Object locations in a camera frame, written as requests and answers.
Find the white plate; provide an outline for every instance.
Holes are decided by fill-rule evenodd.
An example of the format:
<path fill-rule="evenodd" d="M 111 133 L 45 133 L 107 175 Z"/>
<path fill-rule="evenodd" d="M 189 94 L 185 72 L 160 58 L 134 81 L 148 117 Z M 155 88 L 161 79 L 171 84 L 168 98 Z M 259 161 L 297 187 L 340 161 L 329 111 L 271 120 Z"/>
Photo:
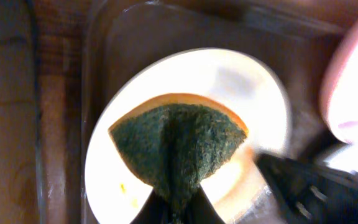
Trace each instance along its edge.
<path fill-rule="evenodd" d="M 265 65 L 224 49 L 196 49 L 164 58 L 121 88 L 93 130 L 86 155 L 85 187 L 100 223 L 130 223 L 152 191 L 125 166 L 108 128 L 131 109 L 166 93 L 192 93 L 224 104 L 249 128 L 247 146 L 253 149 L 282 154 L 286 148 L 290 133 L 287 95 Z M 244 214 L 266 185 L 252 158 L 242 152 L 237 150 L 235 159 L 201 183 L 226 222 Z"/>

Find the wooden surface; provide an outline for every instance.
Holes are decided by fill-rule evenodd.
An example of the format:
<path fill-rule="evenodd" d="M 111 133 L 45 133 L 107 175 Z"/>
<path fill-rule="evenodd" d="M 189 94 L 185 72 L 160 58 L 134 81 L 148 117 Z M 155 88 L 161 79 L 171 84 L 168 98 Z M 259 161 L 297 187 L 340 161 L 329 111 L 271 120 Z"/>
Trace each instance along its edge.
<path fill-rule="evenodd" d="M 81 40 L 90 0 L 34 0 L 47 223 L 80 223 Z"/>

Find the pink object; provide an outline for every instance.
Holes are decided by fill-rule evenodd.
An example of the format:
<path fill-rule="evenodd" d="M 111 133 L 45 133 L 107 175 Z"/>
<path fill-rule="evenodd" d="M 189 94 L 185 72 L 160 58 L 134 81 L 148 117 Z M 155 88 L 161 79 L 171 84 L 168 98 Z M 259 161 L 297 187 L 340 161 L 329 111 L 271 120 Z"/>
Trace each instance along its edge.
<path fill-rule="evenodd" d="M 321 89 L 321 112 L 341 141 L 358 141 L 358 21 L 337 49 Z"/>

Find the black tongs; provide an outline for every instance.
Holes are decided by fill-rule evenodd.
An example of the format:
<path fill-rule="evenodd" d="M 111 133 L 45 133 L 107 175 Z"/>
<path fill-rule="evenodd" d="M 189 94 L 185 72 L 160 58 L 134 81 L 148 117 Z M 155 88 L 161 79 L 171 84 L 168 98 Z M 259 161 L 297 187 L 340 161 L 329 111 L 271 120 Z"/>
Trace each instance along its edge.
<path fill-rule="evenodd" d="M 288 223 L 358 223 L 358 173 L 260 154 L 255 163 Z M 173 223 L 170 206 L 154 192 L 132 222 Z M 185 209 L 184 224 L 223 224 L 203 189 Z"/>
<path fill-rule="evenodd" d="M 153 191 L 138 216 L 132 221 L 132 224 L 170 224 L 173 223 L 174 218 L 169 204 Z M 202 187 L 198 189 L 190 200 L 181 220 L 183 224 L 224 224 L 215 212 L 211 202 L 209 202 Z"/>
<path fill-rule="evenodd" d="M 358 223 L 358 173 L 264 153 L 255 163 L 288 223 Z"/>

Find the plate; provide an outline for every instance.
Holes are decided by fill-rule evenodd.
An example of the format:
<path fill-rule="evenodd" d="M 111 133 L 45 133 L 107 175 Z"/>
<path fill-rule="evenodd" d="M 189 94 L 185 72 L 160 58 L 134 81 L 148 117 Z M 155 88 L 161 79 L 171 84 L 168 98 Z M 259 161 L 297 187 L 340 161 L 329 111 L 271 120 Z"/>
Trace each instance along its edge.
<path fill-rule="evenodd" d="M 321 87 L 321 114 L 342 142 L 358 142 L 358 21 L 329 64 Z"/>
<path fill-rule="evenodd" d="M 226 223 L 240 218 L 266 186 L 252 155 L 246 152 L 285 152 L 290 138 L 290 107 L 271 69 L 255 58 L 225 49 L 194 49 L 169 56 L 128 81 L 93 130 L 86 155 L 85 187 L 100 223 L 130 223 L 152 191 L 126 167 L 108 128 L 141 103 L 167 93 L 208 97 L 239 115 L 249 128 L 243 147 L 201 183 Z"/>

